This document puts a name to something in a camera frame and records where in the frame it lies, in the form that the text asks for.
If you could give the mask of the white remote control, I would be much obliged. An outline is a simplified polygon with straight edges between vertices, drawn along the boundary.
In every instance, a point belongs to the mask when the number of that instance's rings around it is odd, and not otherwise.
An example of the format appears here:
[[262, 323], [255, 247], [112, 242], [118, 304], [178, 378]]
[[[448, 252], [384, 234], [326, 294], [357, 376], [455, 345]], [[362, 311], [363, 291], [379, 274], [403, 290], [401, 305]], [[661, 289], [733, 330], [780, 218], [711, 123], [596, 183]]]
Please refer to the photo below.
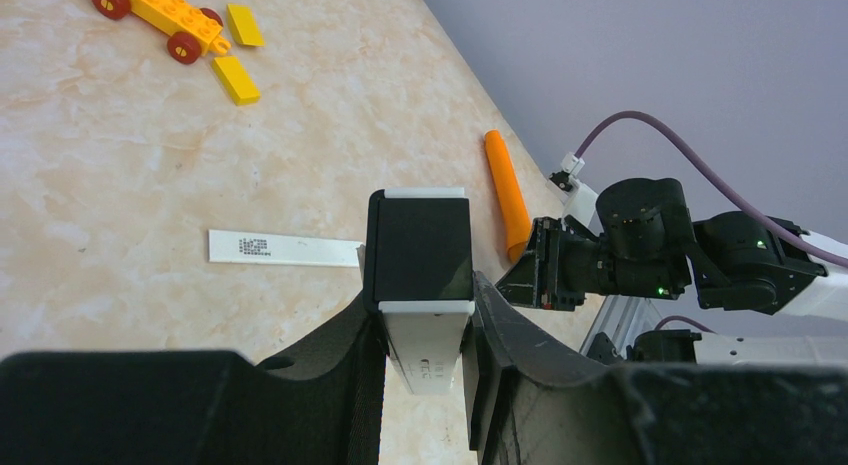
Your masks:
[[463, 188], [391, 188], [370, 196], [361, 298], [410, 394], [450, 390], [475, 310], [473, 282]]

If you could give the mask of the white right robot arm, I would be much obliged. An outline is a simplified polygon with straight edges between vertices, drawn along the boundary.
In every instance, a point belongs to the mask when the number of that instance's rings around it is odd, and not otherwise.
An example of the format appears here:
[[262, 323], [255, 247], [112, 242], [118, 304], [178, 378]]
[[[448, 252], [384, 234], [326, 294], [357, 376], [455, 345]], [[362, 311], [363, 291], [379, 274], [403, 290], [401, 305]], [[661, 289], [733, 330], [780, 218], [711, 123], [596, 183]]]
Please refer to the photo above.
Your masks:
[[741, 211], [693, 221], [674, 179], [627, 179], [605, 189], [594, 234], [576, 218], [534, 222], [521, 258], [498, 282], [513, 306], [572, 311], [590, 294], [605, 303], [583, 353], [600, 363], [845, 366], [843, 337], [720, 335], [688, 318], [661, 318], [639, 302], [678, 299], [693, 286], [700, 307], [847, 317], [847, 270], [813, 255], [844, 244], [781, 220], [770, 230]]

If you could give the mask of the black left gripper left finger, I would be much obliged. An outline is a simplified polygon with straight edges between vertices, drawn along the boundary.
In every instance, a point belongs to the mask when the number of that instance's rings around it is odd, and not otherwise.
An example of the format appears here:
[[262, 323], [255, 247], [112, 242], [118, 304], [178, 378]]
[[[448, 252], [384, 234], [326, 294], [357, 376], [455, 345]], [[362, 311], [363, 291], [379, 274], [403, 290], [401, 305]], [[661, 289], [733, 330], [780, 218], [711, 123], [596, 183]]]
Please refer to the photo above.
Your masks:
[[373, 464], [385, 353], [360, 299], [281, 352], [27, 352], [1, 363], [5, 464]]

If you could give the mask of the white remote battery cover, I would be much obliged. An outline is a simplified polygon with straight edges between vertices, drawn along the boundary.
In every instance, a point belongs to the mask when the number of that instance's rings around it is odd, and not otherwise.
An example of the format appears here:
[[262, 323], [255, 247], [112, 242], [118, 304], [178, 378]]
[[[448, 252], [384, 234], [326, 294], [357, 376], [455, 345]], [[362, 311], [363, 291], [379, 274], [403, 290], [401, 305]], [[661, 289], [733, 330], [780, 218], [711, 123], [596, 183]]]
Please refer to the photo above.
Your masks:
[[227, 264], [358, 267], [360, 242], [210, 229], [208, 261]]

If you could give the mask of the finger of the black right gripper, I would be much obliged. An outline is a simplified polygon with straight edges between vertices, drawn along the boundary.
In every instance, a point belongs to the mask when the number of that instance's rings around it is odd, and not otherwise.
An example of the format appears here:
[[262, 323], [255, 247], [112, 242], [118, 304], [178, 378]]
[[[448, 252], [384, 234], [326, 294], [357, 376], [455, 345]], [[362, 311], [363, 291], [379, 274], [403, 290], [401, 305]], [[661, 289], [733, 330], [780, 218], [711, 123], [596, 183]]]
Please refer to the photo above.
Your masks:
[[496, 288], [514, 307], [549, 310], [549, 267], [550, 253], [544, 247], [527, 249]]

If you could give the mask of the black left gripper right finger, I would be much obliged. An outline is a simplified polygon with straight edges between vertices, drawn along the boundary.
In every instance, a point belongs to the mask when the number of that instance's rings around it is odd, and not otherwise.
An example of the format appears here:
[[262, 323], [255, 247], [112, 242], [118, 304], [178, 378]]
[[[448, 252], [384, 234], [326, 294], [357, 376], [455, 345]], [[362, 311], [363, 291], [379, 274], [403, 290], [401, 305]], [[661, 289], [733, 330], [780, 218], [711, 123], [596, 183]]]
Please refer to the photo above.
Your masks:
[[517, 312], [482, 273], [463, 338], [481, 464], [843, 464], [847, 374], [829, 367], [607, 366]]

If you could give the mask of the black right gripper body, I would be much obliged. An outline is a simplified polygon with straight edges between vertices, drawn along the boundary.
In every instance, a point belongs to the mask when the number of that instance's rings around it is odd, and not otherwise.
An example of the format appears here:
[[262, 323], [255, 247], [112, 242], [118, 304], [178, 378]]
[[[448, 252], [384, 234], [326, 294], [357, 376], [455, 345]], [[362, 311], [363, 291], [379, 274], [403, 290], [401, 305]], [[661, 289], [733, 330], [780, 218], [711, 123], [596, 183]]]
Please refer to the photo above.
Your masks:
[[574, 217], [536, 218], [528, 244], [533, 263], [531, 308], [573, 311], [588, 293], [600, 292], [600, 237]]

